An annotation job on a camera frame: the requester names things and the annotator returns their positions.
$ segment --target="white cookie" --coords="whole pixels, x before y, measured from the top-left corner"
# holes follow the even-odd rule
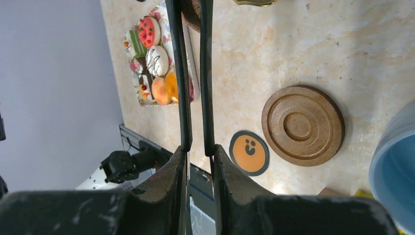
[[[152,46],[145,56],[148,71],[153,76],[164,76],[168,72],[167,52],[161,46]]]

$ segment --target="orange circle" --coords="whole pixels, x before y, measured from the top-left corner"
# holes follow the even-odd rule
[[[164,80],[165,89],[170,97],[170,99],[174,103],[179,103],[179,91],[177,89],[177,78],[175,72],[170,72],[166,75],[166,79]]]
[[[232,137],[229,149],[233,162],[249,176],[260,175],[268,168],[268,147],[252,132],[237,132]]]

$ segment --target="orange coaster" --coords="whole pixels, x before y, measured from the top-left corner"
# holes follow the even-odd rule
[[[267,144],[249,131],[239,131],[233,135],[229,154],[233,163],[249,176],[264,173],[270,163]]]
[[[322,91],[307,86],[275,92],[262,111],[262,130],[280,157],[301,166],[327,162],[345,137],[340,109]]]

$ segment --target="blue container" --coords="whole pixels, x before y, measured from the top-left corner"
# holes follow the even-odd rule
[[[415,102],[389,121],[370,164],[369,182],[395,223],[415,234]]]

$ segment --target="black smiley face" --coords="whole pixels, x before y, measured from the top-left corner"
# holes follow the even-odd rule
[[[251,141],[252,148],[250,148],[250,146],[249,146],[249,139],[246,139],[245,141],[247,143],[247,145],[245,146],[245,152],[247,152],[247,154],[250,155],[250,156],[254,155],[255,154],[255,148],[254,147],[256,145],[255,141]]]

